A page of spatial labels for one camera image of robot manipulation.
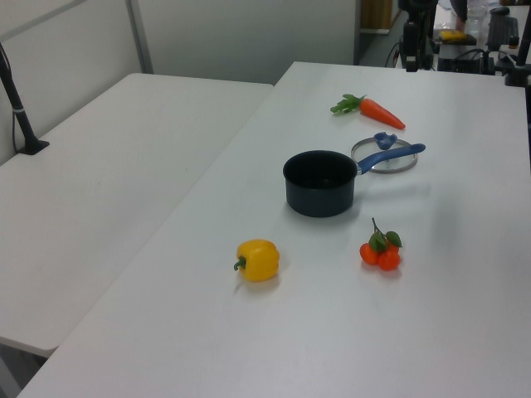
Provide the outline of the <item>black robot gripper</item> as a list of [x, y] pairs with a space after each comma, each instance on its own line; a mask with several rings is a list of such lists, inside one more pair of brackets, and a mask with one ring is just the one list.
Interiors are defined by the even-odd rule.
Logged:
[[432, 68], [433, 51], [431, 48], [432, 25], [430, 18], [435, 14], [436, 0], [399, 0], [398, 7], [408, 15], [403, 30], [403, 55], [407, 72], [418, 71], [418, 25], [420, 23], [419, 66]]

